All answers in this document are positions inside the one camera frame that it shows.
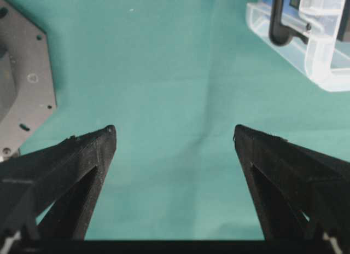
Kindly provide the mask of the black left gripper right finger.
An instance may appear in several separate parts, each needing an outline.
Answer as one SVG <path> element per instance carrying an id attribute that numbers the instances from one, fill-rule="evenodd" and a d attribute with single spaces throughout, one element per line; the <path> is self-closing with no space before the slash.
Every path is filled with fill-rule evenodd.
<path id="1" fill-rule="evenodd" d="M 234 147 L 265 239 L 349 248 L 349 162 L 241 124 Z"/>

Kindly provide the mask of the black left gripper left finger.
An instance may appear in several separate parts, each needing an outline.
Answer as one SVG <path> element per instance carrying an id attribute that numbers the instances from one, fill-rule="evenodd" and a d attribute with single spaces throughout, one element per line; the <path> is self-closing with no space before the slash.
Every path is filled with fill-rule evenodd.
<path id="1" fill-rule="evenodd" d="M 115 152 L 109 125 L 2 162 L 1 247 L 107 247 L 85 235 Z"/>

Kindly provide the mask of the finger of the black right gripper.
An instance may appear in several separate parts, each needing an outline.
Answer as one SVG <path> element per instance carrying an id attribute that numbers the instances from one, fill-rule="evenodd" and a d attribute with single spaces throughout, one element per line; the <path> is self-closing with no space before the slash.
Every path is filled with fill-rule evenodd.
<path id="1" fill-rule="evenodd" d="M 269 25 L 269 39 L 276 46 L 289 44 L 294 37 L 299 38 L 304 44 L 308 38 L 296 29 L 282 23 L 284 0 L 272 0 Z"/>

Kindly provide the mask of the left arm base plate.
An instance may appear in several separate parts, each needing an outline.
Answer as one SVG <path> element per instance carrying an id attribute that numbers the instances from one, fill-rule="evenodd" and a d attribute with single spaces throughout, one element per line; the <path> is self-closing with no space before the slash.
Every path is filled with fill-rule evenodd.
<path id="1" fill-rule="evenodd" d="M 1 0 L 1 161 L 52 115 L 56 96 L 46 32 Z"/>

